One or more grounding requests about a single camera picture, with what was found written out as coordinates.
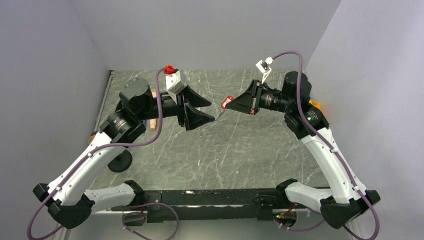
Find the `red key tag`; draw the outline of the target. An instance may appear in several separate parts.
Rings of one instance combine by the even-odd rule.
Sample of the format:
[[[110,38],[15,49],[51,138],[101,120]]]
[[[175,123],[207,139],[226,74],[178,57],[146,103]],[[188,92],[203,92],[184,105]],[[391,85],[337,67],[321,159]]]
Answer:
[[[223,100],[223,102],[221,103],[221,108],[223,109],[223,110],[225,110],[226,109],[226,105],[228,104],[228,103],[230,103],[230,102],[232,102],[234,100],[234,97],[232,96],[232,95],[228,95],[224,100]]]

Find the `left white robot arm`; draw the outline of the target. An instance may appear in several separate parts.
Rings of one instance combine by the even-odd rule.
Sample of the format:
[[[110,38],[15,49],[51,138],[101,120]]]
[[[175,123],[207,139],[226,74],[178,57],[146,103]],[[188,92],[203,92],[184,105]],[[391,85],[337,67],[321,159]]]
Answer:
[[[90,190],[90,184],[146,131],[145,120],[176,116],[179,125],[189,131],[214,121],[213,116],[200,111],[210,105],[190,86],[184,86],[173,99],[166,92],[153,95],[143,78],[132,80],[120,91],[115,112],[101,125],[86,150],[62,175],[48,184],[38,184],[33,193],[50,216],[67,229],[108,208],[127,206],[137,210],[145,202],[145,191],[135,181],[97,190]]]

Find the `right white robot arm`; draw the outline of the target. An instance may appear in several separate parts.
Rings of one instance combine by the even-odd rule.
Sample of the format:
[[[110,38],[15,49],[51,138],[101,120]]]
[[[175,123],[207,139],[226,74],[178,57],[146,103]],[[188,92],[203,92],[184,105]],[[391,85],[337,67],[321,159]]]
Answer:
[[[340,229],[381,198],[376,190],[368,190],[358,180],[338,150],[327,119],[310,100],[311,89],[304,73],[290,71],[280,90],[254,79],[238,97],[226,97],[221,107],[249,115],[261,109],[284,113],[284,122],[312,154],[329,188],[309,187],[290,178],[277,185],[276,203],[282,208],[301,204],[319,212],[334,229]]]

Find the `peach marker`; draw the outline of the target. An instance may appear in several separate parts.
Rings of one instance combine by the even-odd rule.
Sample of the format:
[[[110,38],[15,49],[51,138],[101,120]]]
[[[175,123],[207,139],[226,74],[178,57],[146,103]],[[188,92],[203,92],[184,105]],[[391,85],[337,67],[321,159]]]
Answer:
[[[157,128],[157,120],[156,119],[150,119],[149,120],[149,129],[150,130],[156,130]]]

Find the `yellow bin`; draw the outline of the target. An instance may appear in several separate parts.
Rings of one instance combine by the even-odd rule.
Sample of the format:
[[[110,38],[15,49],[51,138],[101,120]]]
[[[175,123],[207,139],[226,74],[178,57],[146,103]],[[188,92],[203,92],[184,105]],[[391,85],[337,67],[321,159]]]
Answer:
[[[310,100],[310,101],[309,101],[309,103],[310,103],[312,106],[314,106],[315,108],[317,108],[317,109],[319,109],[320,111],[322,111],[322,108],[321,108],[321,105],[320,105],[320,103],[319,103],[319,102],[316,102],[316,101]]]

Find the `black round stand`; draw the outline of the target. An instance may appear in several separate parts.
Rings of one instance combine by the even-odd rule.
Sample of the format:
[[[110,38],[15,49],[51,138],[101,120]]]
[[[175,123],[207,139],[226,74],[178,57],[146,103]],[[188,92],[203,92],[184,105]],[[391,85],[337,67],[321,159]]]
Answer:
[[[131,166],[132,162],[132,154],[128,150],[124,150],[113,160],[111,160],[107,167],[110,171],[114,173],[122,173]]]

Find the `brass round object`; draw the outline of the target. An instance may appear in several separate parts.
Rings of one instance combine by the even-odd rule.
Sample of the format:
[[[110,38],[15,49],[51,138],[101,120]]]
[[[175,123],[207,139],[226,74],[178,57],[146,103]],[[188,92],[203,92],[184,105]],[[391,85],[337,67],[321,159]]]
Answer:
[[[93,142],[93,140],[95,139],[95,137],[96,137],[96,135],[97,135],[97,131],[94,131],[94,132],[92,132],[91,134],[90,134],[90,137],[89,137],[89,139],[88,139],[88,144],[89,145],[91,145],[92,144],[92,142]]]

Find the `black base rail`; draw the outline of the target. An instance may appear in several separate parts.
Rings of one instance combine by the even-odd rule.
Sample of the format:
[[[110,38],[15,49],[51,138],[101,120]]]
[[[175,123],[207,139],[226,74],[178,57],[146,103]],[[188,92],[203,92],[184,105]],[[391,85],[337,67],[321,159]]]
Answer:
[[[271,221],[292,208],[275,188],[147,190],[148,223],[175,220],[256,219]]]

